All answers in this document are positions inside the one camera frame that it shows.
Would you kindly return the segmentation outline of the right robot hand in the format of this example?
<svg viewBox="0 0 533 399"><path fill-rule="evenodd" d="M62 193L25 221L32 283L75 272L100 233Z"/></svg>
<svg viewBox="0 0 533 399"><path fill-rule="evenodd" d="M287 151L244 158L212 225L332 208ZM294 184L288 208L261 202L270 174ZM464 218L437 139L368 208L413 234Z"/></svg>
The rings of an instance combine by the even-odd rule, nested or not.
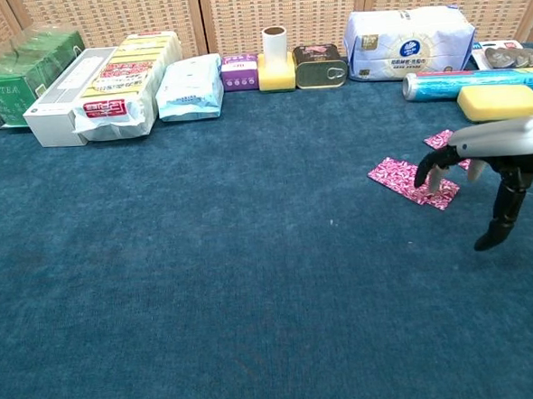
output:
<svg viewBox="0 0 533 399"><path fill-rule="evenodd" d="M487 232L475 243L482 252L507 239L533 181L533 116L464 127L454 132L446 146L425 155L416 169L414 187L428 183L439 190L444 171L470 160L468 179L475 181L489 166L501 176Z"/></svg>

